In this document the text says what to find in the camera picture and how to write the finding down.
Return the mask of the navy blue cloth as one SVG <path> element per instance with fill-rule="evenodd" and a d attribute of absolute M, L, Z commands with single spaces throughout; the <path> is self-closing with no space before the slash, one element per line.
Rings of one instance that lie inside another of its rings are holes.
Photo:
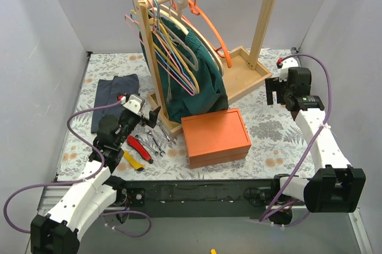
<path fill-rule="evenodd" d="M 94 107 L 114 104 L 117 102 L 118 94 L 137 94 L 138 90 L 139 79 L 137 74 L 114 76 L 113 80 L 100 79 L 95 94 Z M 111 114 L 119 118 L 122 111 L 122 106 L 93 111 L 91 133 L 97 132 L 98 124 L 105 115 Z"/>

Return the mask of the orange drawer box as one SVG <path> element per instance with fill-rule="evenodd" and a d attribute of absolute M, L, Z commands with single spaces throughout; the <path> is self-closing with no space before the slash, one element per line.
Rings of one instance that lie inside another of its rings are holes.
<path fill-rule="evenodd" d="M 184 117 L 181 124 L 191 169 L 242 160 L 251 147 L 238 108 Z"/>

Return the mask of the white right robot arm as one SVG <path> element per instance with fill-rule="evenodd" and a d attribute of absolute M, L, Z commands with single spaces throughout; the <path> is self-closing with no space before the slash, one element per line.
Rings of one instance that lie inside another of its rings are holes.
<path fill-rule="evenodd" d="M 366 182 L 362 169 L 354 168 L 340 151 L 330 126 L 328 109 L 310 94 L 312 75 L 308 68 L 282 68 L 280 75 L 266 81 L 267 103 L 284 105 L 292 114 L 308 143 L 315 175 L 310 179 L 280 176 L 270 189 L 271 200 L 285 204 L 290 198 L 302 201 L 312 213 L 351 213 L 358 206 Z"/>

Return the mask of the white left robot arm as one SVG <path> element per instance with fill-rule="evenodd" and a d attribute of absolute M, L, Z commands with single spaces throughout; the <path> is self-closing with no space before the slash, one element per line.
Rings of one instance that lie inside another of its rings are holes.
<path fill-rule="evenodd" d="M 120 116 L 100 120 L 93 152 L 64 196 L 30 225 L 32 253 L 77 253 L 85 232 L 101 216 L 146 218 L 256 218 L 270 201 L 270 179 L 127 181 L 113 174 L 122 144 L 136 126 L 154 127 L 159 110 L 142 113 L 138 93 L 119 93 Z"/>

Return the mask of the yellow utility knife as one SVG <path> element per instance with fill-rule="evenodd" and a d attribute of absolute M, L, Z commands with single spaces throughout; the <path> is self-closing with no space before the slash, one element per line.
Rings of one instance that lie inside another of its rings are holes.
<path fill-rule="evenodd" d="M 137 172 L 142 172 L 145 170 L 145 167 L 143 164 L 136 161 L 131 154 L 129 154 L 128 151 L 124 151 L 124 158 L 129 164 L 133 167 L 134 170 Z"/>

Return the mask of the steel open-end wrench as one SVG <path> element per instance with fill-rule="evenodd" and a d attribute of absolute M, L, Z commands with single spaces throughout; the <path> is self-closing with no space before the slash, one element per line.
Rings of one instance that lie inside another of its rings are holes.
<path fill-rule="evenodd" d="M 159 143 L 156 141 L 155 137 L 153 136 L 153 133 L 151 130 L 147 131 L 146 134 L 151 138 L 152 142 L 155 144 L 155 146 L 157 147 L 158 151 L 159 151 L 159 155 L 161 157 L 164 156 L 165 152 L 164 150 L 160 147 Z"/>

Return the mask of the steel combination wrench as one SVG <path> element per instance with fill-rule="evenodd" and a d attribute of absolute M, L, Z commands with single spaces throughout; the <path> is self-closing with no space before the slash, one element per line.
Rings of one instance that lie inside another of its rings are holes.
<path fill-rule="evenodd" d="M 158 122 L 158 127 L 161 129 L 161 132 L 164 134 L 166 140 L 169 142 L 170 145 L 176 145 L 175 140 L 169 136 L 169 134 L 166 132 L 164 126 L 161 122 Z"/>

